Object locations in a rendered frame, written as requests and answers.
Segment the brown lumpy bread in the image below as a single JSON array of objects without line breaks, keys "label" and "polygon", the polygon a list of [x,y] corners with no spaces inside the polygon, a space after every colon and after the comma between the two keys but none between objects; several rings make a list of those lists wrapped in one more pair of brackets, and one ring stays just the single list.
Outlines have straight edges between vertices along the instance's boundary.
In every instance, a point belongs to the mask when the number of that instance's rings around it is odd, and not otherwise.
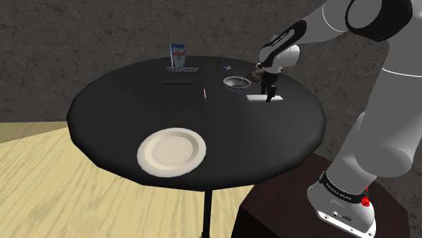
[{"label": "brown lumpy bread", "polygon": [[266,72],[264,70],[255,70],[251,73],[249,73],[246,78],[250,81],[254,81],[254,82],[260,82],[264,76],[265,76]]}]

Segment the dark red robot stand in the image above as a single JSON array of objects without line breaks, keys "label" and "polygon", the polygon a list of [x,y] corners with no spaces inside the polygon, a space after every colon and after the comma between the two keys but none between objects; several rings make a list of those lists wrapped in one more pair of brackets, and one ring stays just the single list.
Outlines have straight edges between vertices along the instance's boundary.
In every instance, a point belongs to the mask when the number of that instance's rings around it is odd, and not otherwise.
[{"label": "dark red robot stand", "polygon": [[[330,161],[311,154],[299,167],[255,185],[239,207],[231,238],[356,238],[322,221],[306,196]],[[369,186],[375,238],[411,238],[407,211],[378,183]]]}]

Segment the blue and white carton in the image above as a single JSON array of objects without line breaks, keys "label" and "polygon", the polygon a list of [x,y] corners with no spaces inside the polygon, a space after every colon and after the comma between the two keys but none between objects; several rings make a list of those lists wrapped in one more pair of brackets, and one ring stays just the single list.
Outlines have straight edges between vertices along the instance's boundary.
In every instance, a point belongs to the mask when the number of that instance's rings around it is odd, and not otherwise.
[{"label": "blue and white carton", "polygon": [[173,68],[185,67],[185,45],[171,44],[170,45],[171,64]]}]

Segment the cream round plate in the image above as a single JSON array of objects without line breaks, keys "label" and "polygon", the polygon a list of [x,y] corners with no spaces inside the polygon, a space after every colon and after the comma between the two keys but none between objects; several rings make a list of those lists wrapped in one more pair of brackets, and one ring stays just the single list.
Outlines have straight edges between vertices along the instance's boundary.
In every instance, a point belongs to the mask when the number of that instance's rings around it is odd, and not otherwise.
[{"label": "cream round plate", "polygon": [[206,143],[187,128],[166,128],[148,136],[137,150],[137,161],[146,173],[163,178],[187,174],[206,155]]}]

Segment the round black table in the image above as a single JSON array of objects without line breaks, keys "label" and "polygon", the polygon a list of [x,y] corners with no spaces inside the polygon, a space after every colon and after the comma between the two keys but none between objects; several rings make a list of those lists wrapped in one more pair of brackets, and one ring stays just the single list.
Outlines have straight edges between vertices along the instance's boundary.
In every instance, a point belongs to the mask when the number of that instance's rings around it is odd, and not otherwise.
[{"label": "round black table", "polygon": [[[277,83],[282,101],[249,102],[246,95],[259,93],[257,84],[241,92],[225,88],[226,77],[253,72],[253,63],[189,56],[195,74],[169,74],[169,65],[167,57],[150,59],[89,83],[72,101],[68,129],[73,144],[104,170],[141,185],[204,192],[202,237],[209,238],[212,192],[296,168],[321,144],[326,117],[318,99],[286,75]],[[174,127],[202,136],[204,161],[175,178],[149,175],[137,163],[141,142]]]}]

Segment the white and blue bowl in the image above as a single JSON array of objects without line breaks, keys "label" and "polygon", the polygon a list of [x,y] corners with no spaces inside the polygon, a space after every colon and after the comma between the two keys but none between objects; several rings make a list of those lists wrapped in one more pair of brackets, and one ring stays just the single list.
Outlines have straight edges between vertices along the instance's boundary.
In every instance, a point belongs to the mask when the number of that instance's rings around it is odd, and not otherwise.
[{"label": "white and blue bowl", "polygon": [[246,90],[251,82],[240,76],[229,76],[223,80],[225,88],[232,92],[240,92]]}]

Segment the white flat block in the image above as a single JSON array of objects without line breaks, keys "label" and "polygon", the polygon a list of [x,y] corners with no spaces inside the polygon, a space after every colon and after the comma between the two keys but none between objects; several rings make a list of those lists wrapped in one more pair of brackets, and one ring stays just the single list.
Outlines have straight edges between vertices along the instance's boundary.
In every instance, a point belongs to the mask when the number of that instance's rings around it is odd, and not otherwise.
[{"label": "white flat block", "polygon": [[280,95],[270,97],[269,95],[246,95],[249,102],[271,102],[271,101],[282,101],[283,98]]}]

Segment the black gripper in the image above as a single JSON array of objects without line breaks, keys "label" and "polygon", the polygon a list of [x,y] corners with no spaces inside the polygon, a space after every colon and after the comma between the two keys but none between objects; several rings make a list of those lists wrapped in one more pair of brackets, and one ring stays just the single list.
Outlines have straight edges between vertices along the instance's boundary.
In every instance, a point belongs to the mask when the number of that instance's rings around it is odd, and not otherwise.
[{"label": "black gripper", "polygon": [[265,95],[267,92],[266,102],[270,102],[271,99],[275,96],[277,88],[274,86],[274,84],[276,83],[277,79],[278,74],[265,72],[262,76],[260,94]]}]

